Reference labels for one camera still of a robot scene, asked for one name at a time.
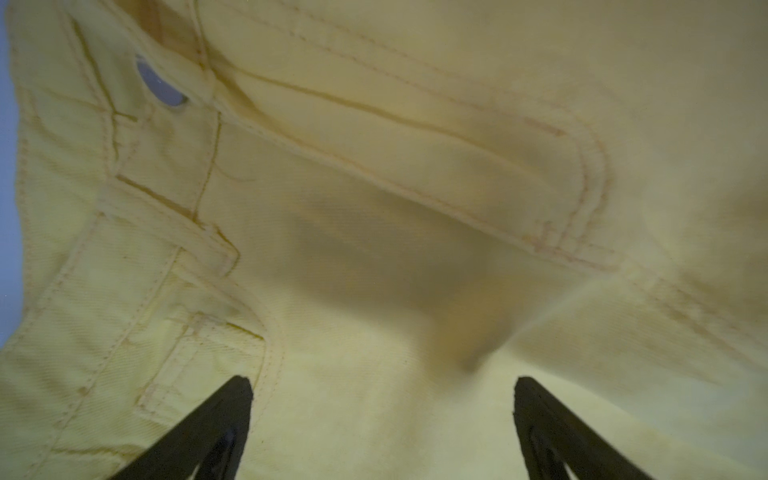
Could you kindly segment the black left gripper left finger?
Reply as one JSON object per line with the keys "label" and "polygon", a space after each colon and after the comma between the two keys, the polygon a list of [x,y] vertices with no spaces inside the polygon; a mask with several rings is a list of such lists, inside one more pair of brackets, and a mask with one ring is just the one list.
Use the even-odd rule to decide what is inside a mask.
{"label": "black left gripper left finger", "polygon": [[253,390],[234,376],[115,479],[212,479],[236,477],[247,442]]}

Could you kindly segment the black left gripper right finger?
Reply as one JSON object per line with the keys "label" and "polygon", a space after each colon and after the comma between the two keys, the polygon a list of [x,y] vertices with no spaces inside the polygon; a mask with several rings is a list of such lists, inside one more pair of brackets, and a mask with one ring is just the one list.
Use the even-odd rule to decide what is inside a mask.
{"label": "black left gripper right finger", "polygon": [[516,381],[513,418],[531,479],[651,479],[532,377]]}

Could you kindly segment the yellow trousers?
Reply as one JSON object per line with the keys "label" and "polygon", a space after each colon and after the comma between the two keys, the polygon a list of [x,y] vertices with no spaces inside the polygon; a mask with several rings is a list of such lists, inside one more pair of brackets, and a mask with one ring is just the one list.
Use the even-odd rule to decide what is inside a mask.
{"label": "yellow trousers", "polygon": [[658,479],[767,475],[763,1],[12,1],[1,475],[228,379],[241,479],[523,479],[516,380]]}

